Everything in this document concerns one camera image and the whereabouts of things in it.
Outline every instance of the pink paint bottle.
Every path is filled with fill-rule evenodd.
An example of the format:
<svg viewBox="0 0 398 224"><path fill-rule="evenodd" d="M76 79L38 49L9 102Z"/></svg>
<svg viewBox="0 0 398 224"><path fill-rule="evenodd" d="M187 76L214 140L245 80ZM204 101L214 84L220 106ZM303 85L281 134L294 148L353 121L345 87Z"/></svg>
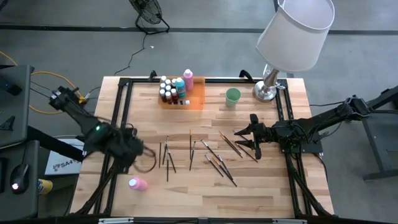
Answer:
<svg viewBox="0 0 398 224"><path fill-rule="evenodd" d="M138 177L135 177L129 181L129 187L133 190L144 191L148 188L148 183Z"/></svg>
<svg viewBox="0 0 398 224"><path fill-rule="evenodd" d="M185 82L185 89L188 91L193 90L193 73L191 72L191 70L186 69L183 75L183 79Z"/></svg>

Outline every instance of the lamp base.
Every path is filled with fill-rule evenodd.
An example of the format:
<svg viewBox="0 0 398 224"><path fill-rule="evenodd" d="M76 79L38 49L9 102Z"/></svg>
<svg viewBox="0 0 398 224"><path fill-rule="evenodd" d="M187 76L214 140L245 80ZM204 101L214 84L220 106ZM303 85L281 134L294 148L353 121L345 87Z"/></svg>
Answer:
<svg viewBox="0 0 398 224"><path fill-rule="evenodd" d="M276 96L277 85L265 86L263 81L259 81L253 88L253 96L256 100L261 102L270 102Z"/></svg>

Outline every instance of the green cup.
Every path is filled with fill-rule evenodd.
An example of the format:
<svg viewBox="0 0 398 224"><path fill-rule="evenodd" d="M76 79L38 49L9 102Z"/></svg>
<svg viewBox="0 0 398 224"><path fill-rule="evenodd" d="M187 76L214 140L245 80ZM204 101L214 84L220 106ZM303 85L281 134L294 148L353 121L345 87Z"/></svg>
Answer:
<svg viewBox="0 0 398 224"><path fill-rule="evenodd" d="M225 105L229 108L232 108L241 98L241 92L237 88L230 88L226 91L225 98Z"/></svg>

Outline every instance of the fan base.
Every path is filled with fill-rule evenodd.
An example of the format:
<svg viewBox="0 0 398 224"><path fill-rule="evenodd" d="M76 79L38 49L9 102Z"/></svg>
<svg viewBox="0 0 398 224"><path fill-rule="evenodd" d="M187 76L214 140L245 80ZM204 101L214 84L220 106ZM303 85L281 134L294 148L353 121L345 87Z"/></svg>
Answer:
<svg viewBox="0 0 398 224"><path fill-rule="evenodd" d="M154 28L154 27L141 27L138 25L138 20L141 18L141 15L138 15L137 19L136 19L136 27L140 30L143 31L146 35L153 35L153 34L160 34L160 33L164 33L164 32L169 32L170 30L170 26L166 23L166 21L163 20L163 18L159 18L164 24L166 24L167 28L166 30L158 30L158 28Z"/></svg>

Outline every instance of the white lamp shade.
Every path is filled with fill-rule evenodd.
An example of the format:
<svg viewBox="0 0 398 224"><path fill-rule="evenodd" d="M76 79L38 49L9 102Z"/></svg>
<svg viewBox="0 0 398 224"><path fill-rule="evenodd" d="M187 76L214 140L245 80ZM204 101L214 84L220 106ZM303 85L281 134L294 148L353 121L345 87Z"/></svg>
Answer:
<svg viewBox="0 0 398 224"><path fill-rule="evenodd" d="M330 0L278 0L279 8L256 50L281 72L301 72L317 62L335 18Z"/></svg>

